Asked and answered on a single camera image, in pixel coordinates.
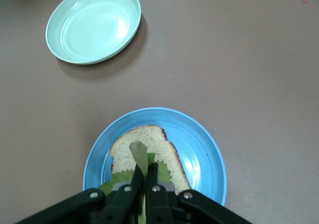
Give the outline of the green lettuce leaf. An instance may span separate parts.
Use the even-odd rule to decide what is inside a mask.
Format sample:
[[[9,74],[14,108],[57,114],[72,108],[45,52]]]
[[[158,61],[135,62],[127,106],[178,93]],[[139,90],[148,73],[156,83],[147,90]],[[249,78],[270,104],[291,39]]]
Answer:
[[[143,144],[134,142],[130,145],[130,150],[134,156],[136,166],[138,166],[144,176],[144,182],[141,188],[141,201],[142,208],[141,213],[138,215],[138,222],[136,224],[147,224],[146,223],[146,198],[145,198],[145,182],[148,175],[148,167],[153,163],[150,163],[150,159],[153,159],[153,155],[148,155],[142,151],[135,151],[135,147],[143,146]],[[126,175],[121,175],[120,173],[114,174],[111,176],[110,181],[102,184],[99,189],[101,189],[105,195],[108,195],[114,188],[117,183],[130,182],[131,179],[128,179]]]

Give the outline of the blue plate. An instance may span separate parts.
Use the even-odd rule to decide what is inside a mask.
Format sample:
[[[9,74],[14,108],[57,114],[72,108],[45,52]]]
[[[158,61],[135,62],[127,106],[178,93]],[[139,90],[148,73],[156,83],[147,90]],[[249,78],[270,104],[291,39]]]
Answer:
[[[218,145],[192,117],[173,109],[151,107],[129,112],[113,121],[97,138],[89,152],[82,189],[97,188],[111,178],[110,148],[125,132],[147,124],[162,127],[172,142],[191,188],[225,205],[227,175]]]

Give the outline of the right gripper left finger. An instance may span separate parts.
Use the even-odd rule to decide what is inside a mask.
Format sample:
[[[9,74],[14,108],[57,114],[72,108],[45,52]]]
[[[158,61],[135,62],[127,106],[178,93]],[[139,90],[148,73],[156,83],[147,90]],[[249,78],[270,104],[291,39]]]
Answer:
[[[136,224],[143,182],[136,166],[131,181],[117,183],[108,195],[98,188],[88,189],[15,224]]]

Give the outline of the pale green plate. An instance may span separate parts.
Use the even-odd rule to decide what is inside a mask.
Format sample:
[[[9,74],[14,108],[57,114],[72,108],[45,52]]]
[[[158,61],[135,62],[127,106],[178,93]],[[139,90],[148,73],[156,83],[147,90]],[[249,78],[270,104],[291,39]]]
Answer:
[[[139,0],[63,0],[48,20],[45,39],[60,60],[95,64],[121,52],[141,18]]]

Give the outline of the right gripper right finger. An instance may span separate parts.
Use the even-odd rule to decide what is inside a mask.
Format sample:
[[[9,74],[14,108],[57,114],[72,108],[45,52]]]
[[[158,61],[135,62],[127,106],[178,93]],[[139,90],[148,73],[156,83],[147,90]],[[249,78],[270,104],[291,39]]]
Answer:
[[[158,181],[158,164],[148,167],[145,182],[147,224],[252,224],[200,192],[175,194],[173,184]]]

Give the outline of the toasted bread slice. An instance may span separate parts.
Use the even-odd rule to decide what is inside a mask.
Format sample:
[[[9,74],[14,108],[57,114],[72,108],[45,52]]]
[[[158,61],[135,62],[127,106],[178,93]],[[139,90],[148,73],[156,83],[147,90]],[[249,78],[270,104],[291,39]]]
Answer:
[[[158,125],[143,125],[131,129],[112,144],[110,155],[113,157],[111,166],[113,175],[120,173],[131,179],[136,165],[130,150],[130,145],[134,142],[143,144],[135,147],[135,151],[154,156],[150,159],[150,163],[159,165],[160,182],[173,183],[176,194],[191,188],[175,146],[168,141],[165,130]]]

